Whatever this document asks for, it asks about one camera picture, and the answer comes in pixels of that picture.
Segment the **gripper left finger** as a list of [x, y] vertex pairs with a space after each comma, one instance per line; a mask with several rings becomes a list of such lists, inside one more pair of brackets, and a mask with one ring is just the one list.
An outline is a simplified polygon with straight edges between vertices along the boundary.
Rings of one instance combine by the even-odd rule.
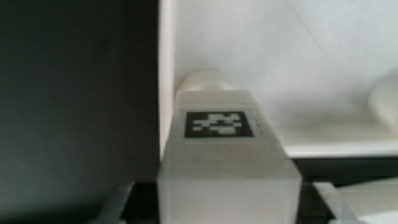
[[158, 194], [153, 182], [124, 183], [106, 197], [94, 224], [160, 224]]

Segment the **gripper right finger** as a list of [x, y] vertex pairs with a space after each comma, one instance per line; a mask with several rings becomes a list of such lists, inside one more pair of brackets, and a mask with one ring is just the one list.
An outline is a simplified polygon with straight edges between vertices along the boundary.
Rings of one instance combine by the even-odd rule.
[[330, 182], [305, 182], [295, 224], [362, 224]]

